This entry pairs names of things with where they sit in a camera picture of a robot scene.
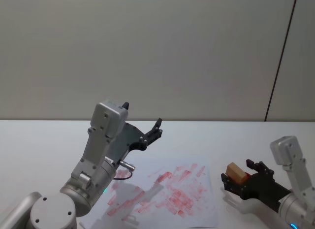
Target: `blue light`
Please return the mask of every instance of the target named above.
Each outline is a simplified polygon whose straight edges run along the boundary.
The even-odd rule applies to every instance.
[[[295,224],[291,223],[290,226],[294,229],[299,229]]]

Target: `gray wall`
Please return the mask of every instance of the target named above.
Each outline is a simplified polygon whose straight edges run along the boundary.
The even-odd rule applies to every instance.
[[[262,121],[293,2],[0,0],[0,119]]]
[[[268,121],[315,121],[315,0],[298,0]]]

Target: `black bracket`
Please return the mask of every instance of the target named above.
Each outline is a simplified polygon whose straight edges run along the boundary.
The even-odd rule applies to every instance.
[[[146,134],[137,127],[125,123],[122,132],[111,144],[110,150],[106,156],[113,161],[113,165],[117,168],[119,162],[124,160],[130,151],[136,149],[144,151],[150,144],[162,136],[163,131],[160,129],[161,123],[162,119],[159,118],[153,128]]]

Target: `vertical line on wall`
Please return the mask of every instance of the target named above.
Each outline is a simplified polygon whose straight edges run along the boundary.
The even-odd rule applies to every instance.
[[[266,116],[265,116],[265,122],[267,121],[268,112],[269,112],[269,108],[270,108],[272,96],[273,96],[273,94],[274,94],[274,90],[275,90],[275,86],[276,86],[276,82],[277,82],[277,78],[278,78],[278,74],[279,74],[279,70],[280,70],[280,65],[281,65],[282,57],[283,57],[283,55],[284,55],[284,48],[285,48],[287,36],[288,36],[288,34],[289,34],[289,30],[290,30],[290,26],[291,26],[291,21],[292,21],[294,9],[295,9],[296,1],[297,1],[297,0],[294,0],[293,7],[292,7],[292,11],[291,11],[291,15],[290,15],[289,24],[288,24],[287,29],[286,29],[286,34],[285,34],[285,39],[284,39],[284,43],[283,43],[283,47],[282,47],[282,51],[281,51],[281,56],[280,56],[280,60],[279,60],[279,64],[278,64],[278,69],[277,69],[277,73],[276,73],[274,85],[273,85],[273,87],[272,87],[271,95],[270,95],[270,98],[269,98],[269,103],[268,103],[267,112],[266,112]]]

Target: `paper sheet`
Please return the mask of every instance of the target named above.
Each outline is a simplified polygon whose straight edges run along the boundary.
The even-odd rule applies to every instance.
[[[217,227],[208,167],[202,161],[137,159],[133,176],[114,180],[91,212],[85,229]],[[129,173],[119,169],[116,177]]]

